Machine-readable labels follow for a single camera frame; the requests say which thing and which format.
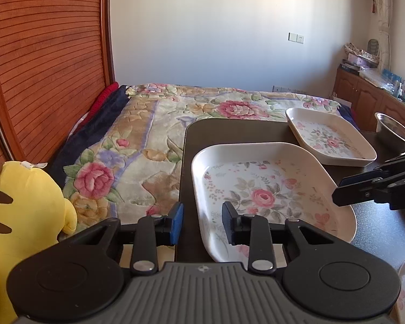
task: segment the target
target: light switch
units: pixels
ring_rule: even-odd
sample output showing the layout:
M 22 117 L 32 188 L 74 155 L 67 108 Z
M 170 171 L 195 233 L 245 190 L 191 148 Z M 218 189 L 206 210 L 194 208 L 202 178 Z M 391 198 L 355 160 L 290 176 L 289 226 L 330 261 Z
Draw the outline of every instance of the light switch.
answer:
M 288 40 L 289 41 L 294 41 L 296 43 L 297 42 L 297 34 L 289 33 Z

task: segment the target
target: rectangular dish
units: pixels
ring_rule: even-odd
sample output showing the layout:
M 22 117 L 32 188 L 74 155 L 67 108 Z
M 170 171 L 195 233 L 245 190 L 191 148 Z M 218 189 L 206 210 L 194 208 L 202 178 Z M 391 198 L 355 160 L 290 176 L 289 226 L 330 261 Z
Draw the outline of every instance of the rectangular dish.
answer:
M 288 108 L 288 124 L 300 146 L 327 165 L 364 167 L 377 153 L 348 121 L 329 113 Z
M 228 244 L 221 221 L 224 201 L 239 214 L 263 215 L 271 223 L 300 218 L 350 242 L 356 231 L 351 206 L 337 207 L 337 187 L 318 160 L 289 143 L 228 144 L 207 147 L 191 166 L 201 237 L 215 261 L 241 261 L 247 266 L 248 246 Z M 277 266 L 285 266 L 281 245 Z

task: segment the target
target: wooden wardrobe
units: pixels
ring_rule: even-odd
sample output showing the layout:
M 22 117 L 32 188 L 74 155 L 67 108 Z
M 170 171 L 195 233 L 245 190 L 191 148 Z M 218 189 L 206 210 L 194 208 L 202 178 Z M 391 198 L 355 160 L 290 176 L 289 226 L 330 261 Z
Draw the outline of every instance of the wooden wardrobe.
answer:
M 50 160 L 113 82 L 108 10 L 108 0 L 0 0 L 0 160 Z

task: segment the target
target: white tag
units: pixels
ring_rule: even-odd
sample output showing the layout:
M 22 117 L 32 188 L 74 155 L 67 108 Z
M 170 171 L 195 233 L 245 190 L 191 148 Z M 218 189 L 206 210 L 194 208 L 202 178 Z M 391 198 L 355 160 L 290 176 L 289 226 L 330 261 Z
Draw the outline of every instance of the white tag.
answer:
M 48 163 L 38 163 L 38 164 L 33 164 L 27 161 L 21 162 L 21 165 L 23 165 L 24 167 L 28 168 L 28 169 L 32 169 L 33 167 L 36 168 L 45 168 L 47 166 Z

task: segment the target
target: curtain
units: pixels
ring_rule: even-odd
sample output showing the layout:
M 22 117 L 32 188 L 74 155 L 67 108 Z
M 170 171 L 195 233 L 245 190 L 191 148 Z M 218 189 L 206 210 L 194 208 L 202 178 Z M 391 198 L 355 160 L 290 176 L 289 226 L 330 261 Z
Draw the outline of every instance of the curtain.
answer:
M 378 69 L 390 69 L 390 23 L 393 12 L 393 0 L 375 0 L 378 12 L 378 30 L 380 32 L 380 65 Z

